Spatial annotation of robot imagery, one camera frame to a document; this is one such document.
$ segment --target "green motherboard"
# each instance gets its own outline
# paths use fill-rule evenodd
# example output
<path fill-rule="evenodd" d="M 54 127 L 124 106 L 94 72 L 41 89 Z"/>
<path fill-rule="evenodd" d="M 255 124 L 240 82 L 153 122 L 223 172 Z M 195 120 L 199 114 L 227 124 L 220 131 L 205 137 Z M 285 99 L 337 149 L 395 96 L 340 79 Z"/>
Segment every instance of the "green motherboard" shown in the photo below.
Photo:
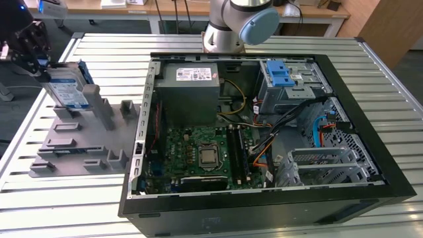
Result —
<path fill-rule="evenodd" d="M 227 190 L 261 187 L 259 170 L 249 173 L 248 181 L 237 184 L 232 181 L 231 156 L 225 127 L 169 128 L 167 132 L 163 175 L 155 176 L 157 193 L 172 193 L 168 178 L 195 176 L 224 176 L 228 179 Z M 240 129 L 245 148 L 253 145 L 251 128 Z"/>

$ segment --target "yellow wire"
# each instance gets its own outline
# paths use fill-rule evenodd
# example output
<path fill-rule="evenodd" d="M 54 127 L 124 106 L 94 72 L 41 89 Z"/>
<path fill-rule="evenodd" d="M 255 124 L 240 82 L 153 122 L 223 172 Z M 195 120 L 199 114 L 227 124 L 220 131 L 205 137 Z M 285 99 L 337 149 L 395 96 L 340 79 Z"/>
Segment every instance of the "yellow wire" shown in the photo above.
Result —
<path fill-rule="evenodd" d="M 228 79 L 225 79 L 224 81 L 227 81 L 229 84 L 232 84 L 233 85 L 233 87 L 237 89 L 237 91 L 240 92 L 240 94 L 243 95 L 243 106 L 240 107 L 240 109 L 237 109 L 237 110 L 235 110 L 235 111 L 232 111 L 232 112 L 221 112 L 221 113 L 217 113 L 217 115 L 231 115 L 231 114 L 235 114 L 235 113 L 237 113 L 237 112 L 240 112 L 243 109 L 244 109 L 244 107 L 245 107 L 245 95 L 244 95 L 244 93 L 243 93 L 243 90 L 240 90 L 240 88 L 236 86 L 236 84 L 231 81 L 231 80 L 228 80 Z"/>

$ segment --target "label sticker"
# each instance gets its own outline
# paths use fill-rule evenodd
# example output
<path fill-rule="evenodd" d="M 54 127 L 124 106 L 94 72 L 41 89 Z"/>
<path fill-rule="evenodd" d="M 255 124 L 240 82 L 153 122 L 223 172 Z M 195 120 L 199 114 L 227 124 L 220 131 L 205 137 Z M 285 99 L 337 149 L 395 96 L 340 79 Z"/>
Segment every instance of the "label sticker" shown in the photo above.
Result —
<path fill-rule="evenodd" d="M 147 11 L 128 11 L 128 13 L 133 13 L 133 14 L 147 14 Z"/>
<path fill-rule="evenodd" d="M 252 106 L 252 111 L 253 111 L 253 114 L 259 114 L 260 107 L 253 105 Z"/>
<path fill-rule="evenodd" d="M 273 175 L 271 174 L 271 172 L 267 170 L 267 172 L 265 172 L 265 177 L 267 177 L 267 179 L 271 181 L 271 182 L 273 182 Z"/>
<path fill-rule="evenodd" d="M 291 79 L 292 80 L 299 80 L 299 79 L 303 79 L 303 77 L 301 77 L 300 74 L 291 74 Z"/>
<path fill-rule="evenodd" d="M 212 79 L 211 68 L 179 68 L 176 70 L 176 81 L 201 81 Z"/>
<path fill-rule="evenodd" d="M 276 155 L 276 158 L 273 159 L 273 162 L 275 163 L 279 163 L 283 159 L 283 156 L 281 155 Z"/>
<path fill-rule="evenodd" d="M 70 109 L 88 108 L 88 102 L 82 93 L 76 89 L 77 83 L 70 78 L 53 78 L 49 85 L 60 102 Z"/>

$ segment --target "white table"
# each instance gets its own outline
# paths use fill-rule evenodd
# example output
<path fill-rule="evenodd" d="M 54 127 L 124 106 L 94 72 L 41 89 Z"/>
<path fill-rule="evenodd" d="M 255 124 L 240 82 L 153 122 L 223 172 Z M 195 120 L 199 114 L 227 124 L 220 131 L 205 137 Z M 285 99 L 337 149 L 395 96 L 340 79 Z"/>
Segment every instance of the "white table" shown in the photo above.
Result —
<path fill-rule="evenodd" d="M 219 234 L 248 238 L 423 236 L 423 109 L 367 44 L 353 39 L 272 37 L 248 53 L 327 54 L 375 126 L 417 195 L 351 221 Z M 84 59 L 110 103 L 141 99 L 151 52 L 200 52 L 196 35 L 85 34 L 72 39 L 60 61 Z M 1 238 L 139 238 L 117 217 L 122 175 L 30 178 L 28 168 L 53 122 L 53 101 L 42 90 L 0 160 Z"/>

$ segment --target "ram slot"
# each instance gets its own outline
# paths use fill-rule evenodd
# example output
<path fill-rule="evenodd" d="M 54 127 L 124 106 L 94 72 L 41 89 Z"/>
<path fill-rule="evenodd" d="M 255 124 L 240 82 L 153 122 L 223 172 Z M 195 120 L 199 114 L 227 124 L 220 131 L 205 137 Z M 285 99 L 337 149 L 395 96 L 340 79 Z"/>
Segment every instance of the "ram slot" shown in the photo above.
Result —
<path fill-rule="evenodd" d="M 247 172 L 244 163 L 247 163 L 247 154 L 243 149 L 243 141 L 240 136 L 240 130 L 233 127 L 228 127 L 225 130 L 227 145 L 229 153 L 229 163 L 232 172 L 232 182 L 233 184 L 241 184 L 247 180 Z"/>

